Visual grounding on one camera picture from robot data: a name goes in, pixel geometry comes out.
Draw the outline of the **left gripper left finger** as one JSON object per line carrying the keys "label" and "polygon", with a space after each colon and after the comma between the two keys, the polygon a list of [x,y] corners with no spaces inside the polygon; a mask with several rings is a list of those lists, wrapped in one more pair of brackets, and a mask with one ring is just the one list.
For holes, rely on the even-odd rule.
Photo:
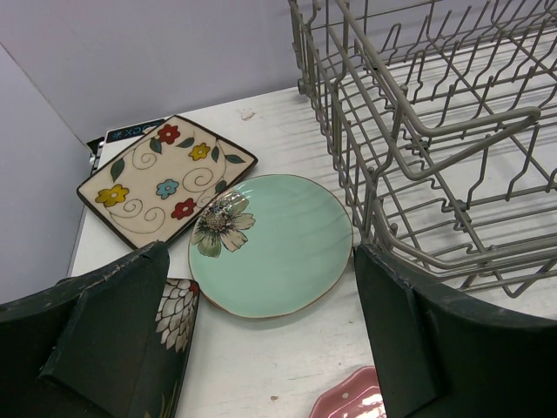
{"label": "left gripper left finger", "polygon": [[169,269],[153,242],[1,305],[3,417],[129,417]]}

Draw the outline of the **dark square floral plate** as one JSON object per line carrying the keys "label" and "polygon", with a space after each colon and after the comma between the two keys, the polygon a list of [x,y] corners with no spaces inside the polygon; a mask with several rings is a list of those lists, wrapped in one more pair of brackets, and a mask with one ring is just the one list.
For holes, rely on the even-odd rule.
{"label": "dark square floral plate", "polygon": [[160,344],[170,356],[171,365],[163,372],[170,378],[171,392],[161,394],[159,417],[174,417],[183,386],[191,350],[199,302],[199,285],[195,280],[166,280],[155,321]]}

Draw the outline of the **cream square floral plate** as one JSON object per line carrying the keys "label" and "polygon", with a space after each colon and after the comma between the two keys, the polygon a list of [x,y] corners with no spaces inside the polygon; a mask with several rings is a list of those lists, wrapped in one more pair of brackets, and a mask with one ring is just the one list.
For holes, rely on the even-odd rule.
{"label": "cream square floral plate", "polygon": [[174,115],[97,169],[77,196],[130,248],[169,244],[257,163],[242,146]]}

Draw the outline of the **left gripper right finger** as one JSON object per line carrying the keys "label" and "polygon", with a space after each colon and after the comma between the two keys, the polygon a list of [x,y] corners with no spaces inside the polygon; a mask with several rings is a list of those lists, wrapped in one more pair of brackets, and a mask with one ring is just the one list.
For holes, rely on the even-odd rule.
{"label": "left gripper right finger", "polygon": [[373,246],[356,282],[390,417],[553,417],[556,323],[478,300]]}

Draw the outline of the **mint green flower plate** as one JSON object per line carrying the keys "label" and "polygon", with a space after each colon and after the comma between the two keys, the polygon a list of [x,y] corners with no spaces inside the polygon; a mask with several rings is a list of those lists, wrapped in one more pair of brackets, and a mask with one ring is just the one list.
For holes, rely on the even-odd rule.
{"label": "mint green flower plate", "polygon": [[296,313],[331,291],[352,244],[352,223],[333,193],[270,174],[234,186],[201,212],[188,262],[208,301],[259,320]]}

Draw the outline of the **pink polka dot plate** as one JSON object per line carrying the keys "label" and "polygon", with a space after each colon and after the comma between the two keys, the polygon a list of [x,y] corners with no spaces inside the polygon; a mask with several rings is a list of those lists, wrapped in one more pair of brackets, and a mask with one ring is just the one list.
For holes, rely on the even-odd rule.
{"label": "pink polka dot plate", "polygon": [[322,393],[309,417],[385,417],[379,380],[374,366],[357,369]]}

